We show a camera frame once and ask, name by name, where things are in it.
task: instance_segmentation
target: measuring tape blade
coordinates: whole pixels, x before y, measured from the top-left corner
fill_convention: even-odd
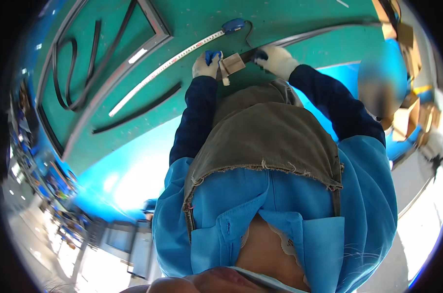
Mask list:
[[[151,80],[153,80],[158,74],[163,72],[166,68],[170,67],[180,59],[182,59],[184,56],[188,55],[193,50],[207,44],[210,41],[213,41],[214,39],[223,36],[225,33],[222,31],[218,31],[204,39],[201,39],[199,42],[193,44],[192,46],[186,48],[185,50],[181,51],[178,55],[174,56],[170,60],[166,61],[163,65],[158,67],[154,72],[150,73],[147,77],[145,77],[139,84],[135,86],[125,97],[109,112],[109,116],[114,116],[138,91],[142,89],[146,84],[148,84]]]

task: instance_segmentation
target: gray apron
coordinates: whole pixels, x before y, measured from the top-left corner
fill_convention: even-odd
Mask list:
[[[334,216],[340,215],[343,165],[337,144],[285,81],[248,87],[218,104],[213,129],[184,182],[189,242],[195,229],[195,189],[208,175],[235,168],[271,169],[319,180],[332,191]]]

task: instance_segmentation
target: white work glove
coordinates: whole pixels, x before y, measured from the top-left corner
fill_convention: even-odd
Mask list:
[[[285,81],[288,81],[290,74],[300,65],[287,50],[277,46],[261,47],[254,55],[254,63]]]
[[[212,58],[212,62],[210,65],[207,65],[205,62],[205,52],[202,53],[201,56],[195,60],[195,63],[192,67],[192,78],[196,78],[197,76],[205,75],[211,76],[214,79],[217,77],[217,70],[219,67],[218,62],[220,61],[220,54],[215,54]]]

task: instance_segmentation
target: person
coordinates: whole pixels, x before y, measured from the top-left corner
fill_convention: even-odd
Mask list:
[[[275,74],[217,101],[219,55],[193,66],[152,233],[161,271],[131,292],[339,292],[377,269],[397,204],[381,125],[336,79],[280,47]],[[335,143],[290,85],[331,121]]]

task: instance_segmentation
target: aluminum frame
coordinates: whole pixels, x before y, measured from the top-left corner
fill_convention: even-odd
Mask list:
[[[155,35],[143,43],[137,50],[135,50],[129,57],[127,57],[124,62],[111,74],[111,76],[101,85],[99,90],[90,100],[88,105],[83,111],[83,114],[79,117],[77,124],[72,129],[72,134],[70,135],[65,148],[58,141],[57,137],[52,130],[49,121],[42,108],[42,98],[43,91],[47,81],[47,76],[49,75],[49,70],[51,69],[51,58],[52,58],[52,45],[54,43],[59,43],[66,31],[70,28],[73,21],[77,17],[80,10],[88,2],[88,0],[77,0],[73,5],[69,13],[63,20],[59,30],[55,34],[54,40],[49,48],[48,54],[46,55],[46,61],[43,65],[41,76],[39,78],[38,90],[35,99],[35,109],[39,117],[39,123],[45,130],[46,136],[52,145],[52,148],[59,156],[61,161],[65,161],[70,153],[72,152],[73,146],[78,141],[85,125],[89,122],[90,118],[95,114],[98,107],[106,99],[111,91],[146,57],[151,55],[155,50],[163,46],[166,42],[171,40],[173,37],[169,32],[166,24],[160,18],[155,7],[150,2],[150,0],[136,0],[140,5],[144,15],[146,16],[150,26],[155,32]]]

